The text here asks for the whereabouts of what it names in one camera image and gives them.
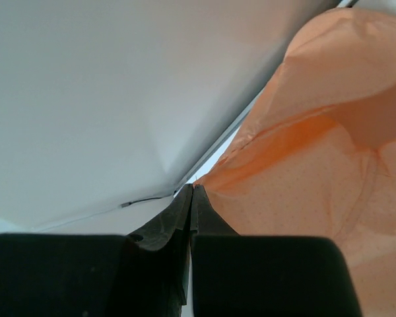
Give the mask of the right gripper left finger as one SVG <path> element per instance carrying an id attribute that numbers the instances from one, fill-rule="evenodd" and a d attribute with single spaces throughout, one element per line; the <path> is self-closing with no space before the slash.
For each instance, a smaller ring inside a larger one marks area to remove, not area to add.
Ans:
<path id="1" fill-rule="evenodd" d="M 179 316 L 192 187 L 127 235 L 0 234 L 0 316 Z"/>

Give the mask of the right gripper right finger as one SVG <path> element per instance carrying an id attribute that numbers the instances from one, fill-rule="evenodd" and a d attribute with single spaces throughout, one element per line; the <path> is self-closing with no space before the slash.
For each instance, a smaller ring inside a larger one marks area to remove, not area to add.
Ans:
<path id="1" fill-rule="evenodd" d="M 245 236 L 212 207 L 191 202 L 195 316 L 361 316 L 345 259 L 316 236 Z"/>

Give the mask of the orange and teal hooded jacket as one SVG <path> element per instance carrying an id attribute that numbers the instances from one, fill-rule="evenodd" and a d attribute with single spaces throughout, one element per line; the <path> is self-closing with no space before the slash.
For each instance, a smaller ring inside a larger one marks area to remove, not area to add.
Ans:
<path id="1" fill-rule="evenodd" d="M 396 316 L 396 15 L 306 23 L 198 184 L 240 234 L 332 239 L 363 314 Z"/>

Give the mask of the aluminium table frame rail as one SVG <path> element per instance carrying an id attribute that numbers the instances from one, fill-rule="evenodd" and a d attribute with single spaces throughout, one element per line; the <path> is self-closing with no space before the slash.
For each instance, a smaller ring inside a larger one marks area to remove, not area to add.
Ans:
<path id="1" fill-rule="evenodd" d="M 220 33 L 233 41 L 235 48 L 245 45 L 247 52 L 214 101 L 204 129 L 199 132 L 206 145 L 199 148 L 198 157 L 171 194 L 193 179 L 225 146 L 280 65 L 297 31 L 317 15 L 337 7 L 350 7 L 352 1 L 211 1 L 210 4 L 211 18 Z"/>

